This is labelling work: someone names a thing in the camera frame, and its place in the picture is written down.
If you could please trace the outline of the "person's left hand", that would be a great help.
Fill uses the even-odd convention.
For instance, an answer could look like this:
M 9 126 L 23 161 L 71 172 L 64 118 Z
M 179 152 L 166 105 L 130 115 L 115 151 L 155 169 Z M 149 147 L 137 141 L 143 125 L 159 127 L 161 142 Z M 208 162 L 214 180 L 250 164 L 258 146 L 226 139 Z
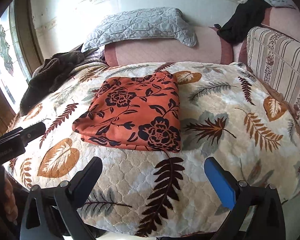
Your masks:
M 6 217 L 10 222 L 15 222 L 18 217 L 18 208 L 15 203 L 13 186 L 8 180 L 8 178 L 5 178 L 4 191 L 5 191 L 6 200 L 3 202 L 3 204 L 6 212 Z

